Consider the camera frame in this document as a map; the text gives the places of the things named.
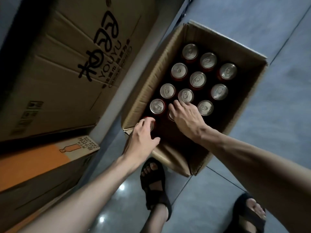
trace black sandal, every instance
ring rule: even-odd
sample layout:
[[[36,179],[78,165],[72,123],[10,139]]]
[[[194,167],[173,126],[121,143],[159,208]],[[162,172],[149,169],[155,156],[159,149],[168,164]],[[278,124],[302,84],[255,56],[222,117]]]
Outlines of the black sandal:
[[[224,233],[250,233],[239,224],[239,216],[252,223],[256,227],[256,233],[263,233],[266,221],[261,219],[254,211],[246,206],[246,200],[253,199],[249,193],[242,194],[234,203],[232,221]]]
[[[146,176],[140,175],[140,182],[142,184],[142,189],[146,191],[146,206],[148,210],[151,210],[152,205],[156,204],[164,204],[168,211],[169,211],[169,217],[167,218],[166,221],[169,220],[172,214],[172,206],[171,203],[169,202],[169,198],[166,195],[165,192],[165,173],[162,164],[156,160],[155,158],[149,158],[145,164],[142,166],[142,171],[144,171],[144,168],[149,166],[151,163],[155,163],[158,166],[157,170],[153,170],[152,172],[146,174]],[[149,185],[156,182],[156,181],[161,181],[162,183],[162,189],[163,191],[160,190],[150,190]]]

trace person's right hand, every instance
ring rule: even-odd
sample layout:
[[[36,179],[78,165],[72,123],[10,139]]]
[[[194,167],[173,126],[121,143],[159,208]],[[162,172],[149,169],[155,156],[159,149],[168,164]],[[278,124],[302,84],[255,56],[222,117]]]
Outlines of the person's right hand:
[[[179,130],[196,143],[199,143],[203,132],[213,130],[205,124],[199,110],[191,103],[175,100],[173,104],[169,104],[169,110]]]

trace can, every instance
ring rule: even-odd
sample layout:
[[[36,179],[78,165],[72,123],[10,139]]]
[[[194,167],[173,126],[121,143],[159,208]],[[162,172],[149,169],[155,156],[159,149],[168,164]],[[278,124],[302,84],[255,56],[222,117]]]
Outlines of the can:
[[[197,109],[202,116],[208,116],[213,112],[214,106],[212,102],[204,100],[199,102],[199,104],[197,105]]]
[[[217,77],[220,81],[228,81],[235,78],[238,72],[237,67],[232,63],[226,63],[218,70]]]
[[[183,63],[176,63],[171,69],[171,76],[174,81],[182,81],[188,74],[188,68]]]
[[[202,72],[194,72],[193,74],[191,74],[189,82],[191,89],[200,90],[204,87],[206,83],[206,76]]]
[[[160,95],[164,98],[164,99],[170,99],[172,98],[176,93],[176,89],[175,87],[170,84],[170,83],[165,83],[162,85],[162,87],[160,88]]]
[[[203,72],[210,72],[217,64],[217,57],[211,52],[204,53],[200,58],[200,66]]]
[[[182,51],[182,57],[185,59],[186,63],[190,64],[196,61],[199,54],[199,49],[193,43],[184,46]]]
[[[169,110],[169,112],[167,113],[167,117],[169,118],[170,121],[173,121],[175,122],[175,120],[173,119],[173,116],[172,116],[172,112]]]
[[[183,101],[183,102],[189,102],[191,103],[194,99],[194,94],[193,91],[191,91],[188,88],[182,89],[179,93],[178,93],[178,100],[179,101]]]
[[[164,113],[166,105],[165,102],[162,101],[161,99],[154,99],[153,101],[150,102],[149,108],[153,114],[160,115]]]
[[[228,88],[223,84],[216,84],[211,89],[211,97],[214,100],[221,101],[228,95]]]
[[[155,126],[156,126],[156,122],[154,121],[154,122],[151,122],[151,124],[150,124],[150,131],[152,132],[152,130],[155,128]]]

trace tiled floor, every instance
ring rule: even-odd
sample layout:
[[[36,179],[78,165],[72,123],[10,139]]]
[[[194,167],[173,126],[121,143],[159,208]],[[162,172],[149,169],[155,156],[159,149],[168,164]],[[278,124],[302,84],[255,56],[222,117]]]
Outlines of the tiled floor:
[[[194,0],[183,22],[193,19],[269,57],[264,79],[230,136],[311,168],[311,0]],[[93,179],[122,152],[120,129]],[[198,175],[166,171],[173,214],[163,232],[221,233],[243,186],[215,157]],[[139,232],[148,217],[140,169],[103,208],[90,232]],[[287,232],[269,212],[265,232]]]

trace bottle illustration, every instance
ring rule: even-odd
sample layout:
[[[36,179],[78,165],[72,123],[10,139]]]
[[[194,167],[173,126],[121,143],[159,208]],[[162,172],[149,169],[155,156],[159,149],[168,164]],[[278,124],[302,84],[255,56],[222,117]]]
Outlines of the bottle illustration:
[[[60,149],[59,151],[62,153],[65,152],[71,152],[77,149],[81,149],[81,146],[79,144],[74,144],[74,145],[70,145],[70,146],[65,146],[64,149]]]

